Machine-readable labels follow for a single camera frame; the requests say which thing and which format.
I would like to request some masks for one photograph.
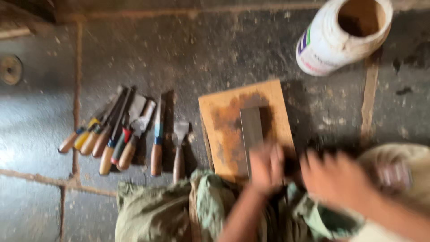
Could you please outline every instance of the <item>white bucket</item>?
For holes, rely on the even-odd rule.
[[[327,76],[378,49],[393,18],[390,0],[330,0],[299,39],[296,59],[313,76]]]

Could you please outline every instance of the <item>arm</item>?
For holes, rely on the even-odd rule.
[[[364,170],[344,153],[313,151],[301,158],[303,181],[309,194],[333,208],[351,208],[387,229],[416,242],[428,241],[430,219],[382,196]]]
[[[254,241],[267,199],[282,185],[284,154],[279,145],[266,143],[251,150],[249,159],[252,180],[230,212],[218,242]]]

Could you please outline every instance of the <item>hand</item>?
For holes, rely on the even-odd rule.
[[[325,153],[322,161],[315,151],[308,151],[300,166],[309,194],[328,206],[360,212],[377,194],[363,168],[343,152],[336,156]]]
[[[281,145],[265,142],[249,151],[251,186],[268,196],[282,186],[284,177],[284,151]]]

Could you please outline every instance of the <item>metal disc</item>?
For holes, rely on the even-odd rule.
[[[0,59],[0,78],[8,85],[17,84],[22,78],[22,63],[16,56]]]

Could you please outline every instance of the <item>wooden board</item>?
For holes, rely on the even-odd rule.
[[[260,107],[265,140],[280,142],[295,155],[281,83],[271,80],[199,98],[206,149],[215,173],[233,182],[248,179],[240,109]]]

